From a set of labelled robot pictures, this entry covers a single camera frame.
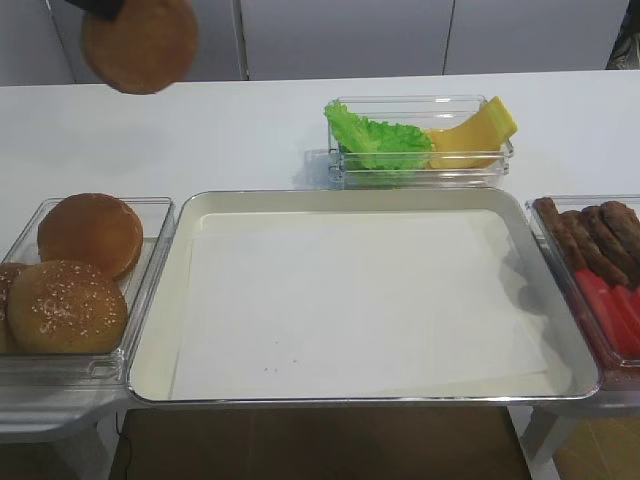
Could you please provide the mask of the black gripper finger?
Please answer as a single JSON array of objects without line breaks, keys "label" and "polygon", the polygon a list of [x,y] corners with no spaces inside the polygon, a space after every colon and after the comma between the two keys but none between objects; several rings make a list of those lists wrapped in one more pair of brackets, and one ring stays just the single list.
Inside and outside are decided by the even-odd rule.
[{"label": "black gripper finger", "polygon": [[67,3],[104,20],[115,20],[125,0],[66,0]]}]

